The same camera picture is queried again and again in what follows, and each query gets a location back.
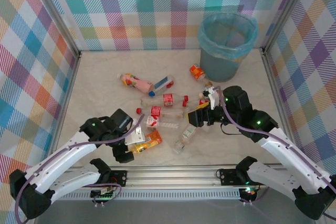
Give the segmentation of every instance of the trash can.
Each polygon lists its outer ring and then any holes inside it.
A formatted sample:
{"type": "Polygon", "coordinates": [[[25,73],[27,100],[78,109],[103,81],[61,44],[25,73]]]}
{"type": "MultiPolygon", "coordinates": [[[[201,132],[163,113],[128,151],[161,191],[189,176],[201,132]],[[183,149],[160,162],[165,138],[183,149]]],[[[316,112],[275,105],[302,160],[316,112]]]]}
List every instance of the trash can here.
{"type": "Polygon", "coordinates": [[[231,79],[256,43],[257,21],[241,13],[221,12],[206,17],[199,28],[200,67],[212,81],[231,79]]]}

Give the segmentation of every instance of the plastic bag liner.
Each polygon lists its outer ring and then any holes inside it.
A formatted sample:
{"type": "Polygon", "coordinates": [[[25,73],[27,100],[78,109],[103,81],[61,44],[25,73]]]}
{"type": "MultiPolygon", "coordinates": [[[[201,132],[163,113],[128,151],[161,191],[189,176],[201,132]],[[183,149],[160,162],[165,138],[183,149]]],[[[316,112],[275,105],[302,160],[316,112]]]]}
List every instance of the plastic bag liner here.
{"type": "Polygon", "coordinates": [[[201,68],[213,81],[232,78],[258,38],[258,23],[241,13],[221,12],[206,17],[198,30],[201,68]]]}

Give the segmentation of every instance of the marble floor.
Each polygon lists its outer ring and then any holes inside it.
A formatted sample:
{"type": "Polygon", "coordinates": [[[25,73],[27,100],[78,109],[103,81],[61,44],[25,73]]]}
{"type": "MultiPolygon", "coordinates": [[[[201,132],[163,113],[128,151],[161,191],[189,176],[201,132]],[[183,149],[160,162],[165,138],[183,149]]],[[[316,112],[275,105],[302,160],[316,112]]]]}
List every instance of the marble floor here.
{"type": "MultiPolygon", "coordinates": [[[[172,93],[198,94],[202,91],[202,85],[191,76],[189,68],[199,62],[199,56],[199,50],[84,52],[58,147],[66,143],[89,118],[110,116],[118,108],[138,118],[135,110],[140,107],[143,94],[125,87],[117,79],[119,73],[133,73],[153,83],[172,74],[176,80],[170,89],[172,93]]],[[[241,86],[247,91],[255,109],[266,111],[280,124],[259,50],[255,49],[247,56],[231,80],[221,83],[222,88],[232,85],[241,86]]],[[[238,133],[232,125],[226,126],[225,131],[238,133]]],[[[119,164],[114,160],[112,149],[103,145],[83,157],[75,166],[83,166],[94,158],[101,158],[110,166],[237,164],[246,156],[255,157],[266,164],[279,163],[250,139],[241,135],[224,135],[219,124],[213,125],[208,132],[199,130],[180,155],[172,151],[179,132],[163,131],[161,135],[162,144],[135,154],[135,160],[130,163],[119,164]]]]}

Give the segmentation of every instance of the clear plastic bottle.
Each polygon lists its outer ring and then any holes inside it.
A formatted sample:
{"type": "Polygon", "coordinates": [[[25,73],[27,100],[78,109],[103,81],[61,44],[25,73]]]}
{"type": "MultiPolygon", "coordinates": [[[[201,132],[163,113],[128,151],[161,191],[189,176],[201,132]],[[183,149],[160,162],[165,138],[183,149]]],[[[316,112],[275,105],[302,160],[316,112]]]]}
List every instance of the clear plastic bottle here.
{"type": "Polygon", "coordinates": [[[154,84],[149,81],[140,80],[131,73],[118,74],[118,79],[122,81],[125,86],[131,86],[139,89],[141,92],[148,94],[154,90],[154,84]]]}
{"type": "Polygon", "coordinates": [[[181,96],[178,94],[162,94],[154,97],[142,97],[141,105],[144,107],[149,106],[185,106],[183,102],[187,102],[189,97],[187,95],[181,96]]]}
{"type": "Polygon", "coordinates": [[[177,130],[180,127],[178,123],[172,123],[168,121],[163,121],[161,118],[157,116],[148,116],[141,122],[142,129],[148,129],[152,131],[163,130],[163,129],[172,129],[177,130]]]}
{"type": "Polygon", "coordinates": [[[197,128],[191,124],[188,124],[184,130],[181,132],[181,134],[178,136],[178,139],[174,145],[174,152],[177,154],[180,154],[183,152],[183,149],[185,145],[189,144],[192,138],[194,137],[195,133],[197,131],[197,128]]]}
{"type": "Polygon", "coordinates": [[[135,144],[131,152],[141,153],[147,150],[148,148],[151,148],[153,146],[156,146],[162,143],[162,137],[158,131],[153,131],[149,133],[148,135],[146,135],[145,139],[146,139],[145,143],[135,144]]]}
{"type": "Polygon", "coordinates": [[[184,118],[184,112],[182,109],[171,109],[161,106],[152,106],[147,108],[137,108],[137,114],[145,114],[151,116],[159,116],[161,118],[182,119],[184,118]]]}
{"type": "Polygon", "coordinates": [[[200,68],[198,64],[193,64],[190,67],[189,71],[198,82],[204,85],[204,87],[210,88],[212,86],[212,82],[206,78],[205,72],[202,70],[202,68],[200,68]]]}
{"type": "Polygon", "coordinates": [[[149,96],[153,97],[158,94],[163,94],[167,89],[169,89],[172,85],[174,85],[174,77],[169,74],[165,78],[163,78],[161,81],[154,84],[154,90],[149,92],[149,96]]]}

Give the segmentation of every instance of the yellow bottle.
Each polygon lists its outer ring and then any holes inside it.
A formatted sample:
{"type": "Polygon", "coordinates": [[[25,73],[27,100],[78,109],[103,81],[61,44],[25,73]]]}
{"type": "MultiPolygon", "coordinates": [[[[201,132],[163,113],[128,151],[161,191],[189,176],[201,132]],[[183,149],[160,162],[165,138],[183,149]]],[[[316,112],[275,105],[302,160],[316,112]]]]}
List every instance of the yellow bottle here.
{"type": "Polygon", "coordinates": [[[149,133],[146,137],[146,142],[143,144],[136,144],[132,149],[133,153],[141,153],[144,150],[162,143],[162,137],[158,131],[149,133]]]}

